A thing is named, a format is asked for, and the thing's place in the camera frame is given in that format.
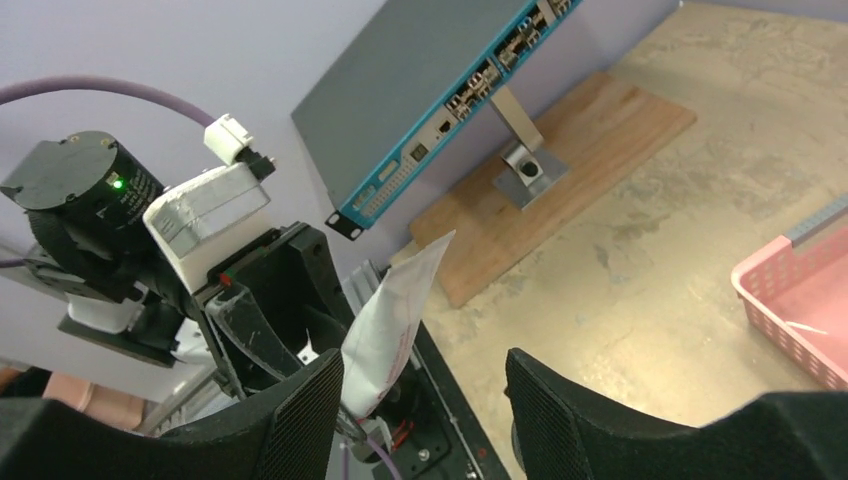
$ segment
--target white packet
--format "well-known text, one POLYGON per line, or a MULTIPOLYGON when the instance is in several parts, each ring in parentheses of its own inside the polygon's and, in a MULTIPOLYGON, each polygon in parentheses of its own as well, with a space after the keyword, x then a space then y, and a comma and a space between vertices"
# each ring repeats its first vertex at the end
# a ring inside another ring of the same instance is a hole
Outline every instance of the white packet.
POLYGON ((409 361, 421 312, 455 232, 392 267, 342 343, 342 404, 357 418, 371 414, 409 361))

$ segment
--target gray metal panel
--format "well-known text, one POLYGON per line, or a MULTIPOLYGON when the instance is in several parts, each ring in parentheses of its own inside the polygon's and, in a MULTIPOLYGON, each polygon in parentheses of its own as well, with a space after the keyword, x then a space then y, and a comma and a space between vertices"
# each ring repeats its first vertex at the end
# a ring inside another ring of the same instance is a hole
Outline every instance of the gray metal panel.
POLYGON ((389 0, 292 114, 336 206, 529 0, 389 0))

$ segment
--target metal bracket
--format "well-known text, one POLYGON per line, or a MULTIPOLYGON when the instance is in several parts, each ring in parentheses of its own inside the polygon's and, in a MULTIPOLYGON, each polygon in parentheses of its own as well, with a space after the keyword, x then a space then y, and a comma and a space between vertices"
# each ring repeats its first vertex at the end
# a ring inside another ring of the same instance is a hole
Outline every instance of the metal bracket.
POLYGON ((491 101, 517 139, 501 153, 509 170, 498 175, 494 185, 523 210, 568 173, 569 168, 542 147, 544 137, 508 87, 498 89, 491 101))

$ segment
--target table surface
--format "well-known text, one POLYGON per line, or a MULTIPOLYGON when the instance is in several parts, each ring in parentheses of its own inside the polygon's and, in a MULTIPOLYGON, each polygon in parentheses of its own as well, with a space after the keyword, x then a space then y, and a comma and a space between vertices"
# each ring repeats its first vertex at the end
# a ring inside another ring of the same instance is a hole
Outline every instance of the table surface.
POLYGON ((686 3, 610 73, 698 122, 463 308, 436 286, 423 314, 514 478, 512 347, 696 426, 818 388, 748 326, 730 271, 848 191, 848 25, 686 3))

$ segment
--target wooden plank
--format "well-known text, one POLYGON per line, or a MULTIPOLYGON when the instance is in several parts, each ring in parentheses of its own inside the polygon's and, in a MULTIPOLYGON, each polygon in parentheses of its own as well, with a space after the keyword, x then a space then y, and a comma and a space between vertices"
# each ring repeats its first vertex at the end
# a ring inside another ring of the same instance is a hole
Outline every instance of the wooden plank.
POLYGON ((457 231, 438 273, 451 305, 464 305, 695 119, 606 73, 574 88, 536 122, 546 148, 571 167, 551 190, 518 210, 492 185, 506 168, 495 156, 410 225, 420 247, 457 231))

